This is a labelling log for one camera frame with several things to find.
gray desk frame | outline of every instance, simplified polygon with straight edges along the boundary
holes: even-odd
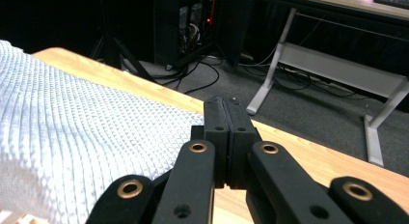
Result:
[[[398,25],[407,21],[409,23],[409,11],[374,4],[372,0],[316,0],[316,3],[326,3],[327,6],[335,8],[348,7],[351,10],[361,10],[365,14],[373,14],[384,20],[397,21]],[[273,74],[279,62],[388,98],[383,110],[378,115],[374,117],[366,115],[364,120],[368,161],[383,166],[377,129],[409,94],[408,78],[287,43],[286,35],[295,14],[296,9],[292,8],[288,15],[286,26],[277,43],[277,48],[265,80],[247,106],[247,112],[250,115],[255,115],[259,110],[273,85]]]

gray carpet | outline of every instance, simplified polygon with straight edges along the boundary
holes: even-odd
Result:
[[[204,59],[217,65],[218,59]],[[151,74],[164,74],[162,66],[144,63]],[[232,72],[226,63],[214,67],[220,74],[212,86],[190,93],[189,96],[206,100],[215,96],[236,98],[246,107],[256,94],[265,72],[240,67]],[[285,73],[276,73],[280,84],[289,88],[302,88],[303,84],[289,78]],[[177,90],[184,93],[211,83],[217,78],[216,72],[205,65],[182,79]],[[177,83],[166,85],[174,89]],[[363,118],[374,116],[383,108],[383,103],[355,95],[338,98],[310,86],[303,90],[290,90],[279,83],[272,90],[253,120],[308,139],[325,147],[367,160],[367,147]],[[339,95],[349,94],[332,87],[326,88]],[[378,128],[384,168],[409,177],[409,114],[394,111]]]

white metal desk leg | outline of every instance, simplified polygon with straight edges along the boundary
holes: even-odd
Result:
[[[395,110],[399,103],[409,94],[409,82],[402,81],[385,103],[385,108],[375,117],[365,116],[365,135],[367,138],[368,161],[383,166],[378,127]]]
[[[280,40],[277,43],[276,51],[274,52],[273,60],[271,61],[270,68],[268,69],[267,76],[265,77],[264,83],[262,83],[256,95],[253,97],[250,104],[247,106],[246,110],[249,115],[256,115],[259,107],[273,86],[273,75],[276,70],[277,63],[279,62],[280,55],[283,50],[284,43],[286,42],[286,35],[288,34],[289,27],[291,26],[292,20],[295,15],[295,9],[289,11],[288,18],[286,19],[286,26],[284,27],[283,33],[280,36]]]

